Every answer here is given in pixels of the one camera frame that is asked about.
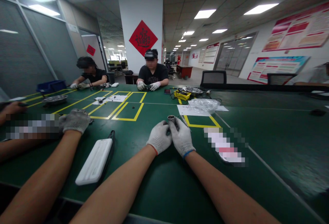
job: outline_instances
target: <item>hand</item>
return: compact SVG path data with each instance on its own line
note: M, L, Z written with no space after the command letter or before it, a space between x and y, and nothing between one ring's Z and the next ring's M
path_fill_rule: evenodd
M138 90L143 90L143 89L145 89L145 87L146 87L146 85L145 85L145 83L143 81L139 81L137 83Z
M72 111L60 118L63 125L63 132L67 130L76 130L82 134L87 129L90 121L90 116L84 109L72 109Z
M77 89L78 85L76 83L72 83L70 86L71 89Z
M19 102L13 102L7 105L3 110L2 113L4 114L18 114L25 112L27 110L27 107L21 107L19 106Z
M150 84L150 86L151 86L150 90L154 91L154 90L156 90L157 88L159 88L161 86L161 83L160 82L155 82L155 83Z
M89 88L90 87L90 85L88 84L88 83L80 83L79 85L78 85L78 88L79 89L87 89L87 88Z
M169 125L166 121L161 121L151 130L150 137L146 144L152 145L157 155L165 151L171 144L171 135L167 135Z
M172 141L178 153L185 158L191 151L195 150L192 144L190 129L179 119L175 117L175 121L168 121Z

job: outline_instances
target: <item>chair backrest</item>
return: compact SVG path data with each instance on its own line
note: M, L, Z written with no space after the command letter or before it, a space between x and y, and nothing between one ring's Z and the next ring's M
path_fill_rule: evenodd
M268 85L285 85L290 79L297 76L292 73L267 73Z
M226 71L203 71L200 87L203 84L226 84Z

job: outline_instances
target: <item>black t-shirt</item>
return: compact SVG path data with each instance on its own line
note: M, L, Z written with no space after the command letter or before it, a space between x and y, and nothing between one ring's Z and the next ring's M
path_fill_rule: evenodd
M97 82L99 80L102 80L102 76L106 76L106 71L105 70L101 70L101 69L96 69L96 75L93 76L92 74L86 74L86 73L83 73L81 76L83 76L85 79L89 79L89 81L91 83L93 82Z
M139 70L138 78L143 79L146 85L168 79L167 67L163 64L157 64L154 74L152 75L147 66L142 66Z

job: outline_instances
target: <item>pillar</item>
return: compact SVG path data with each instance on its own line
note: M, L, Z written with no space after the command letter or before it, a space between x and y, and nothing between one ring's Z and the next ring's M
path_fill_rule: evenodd
M119 6L129 70L139 73L147 49L157 49L161 63L163 0L119 0Z

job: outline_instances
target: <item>glove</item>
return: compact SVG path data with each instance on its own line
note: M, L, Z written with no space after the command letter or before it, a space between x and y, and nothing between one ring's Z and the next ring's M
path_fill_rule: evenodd
M178 153L185 158L190 152L195 150L192 144L190 129L178 118L175 121L168 121L172 141Z
M171 134L167 135L169 125L166 121L161 121L151 130L150 137L146 144L152 145L157 155L165 151L171 144Z
M86 88L89 88L89 87L90 87L90 85L88 83L80 83L78 85L79 89L86 89Z
M89 125L90 116L84 109L75 108L61 121L63 122L63 133L67 130L76 130L83 134Z
M161 83L160 82L152 83L152 84L150 84L150 87L151 87L150 90L151 91L154 91L154 90L156 90L160 86L161 86Z
M146 87L146 85L145 85L145 83L143 81L139 81L137 83L138 90L143 90L143 89L145 89L145 87Z
M77 89L78 85L76 83L72 83L70 86L71 89Z

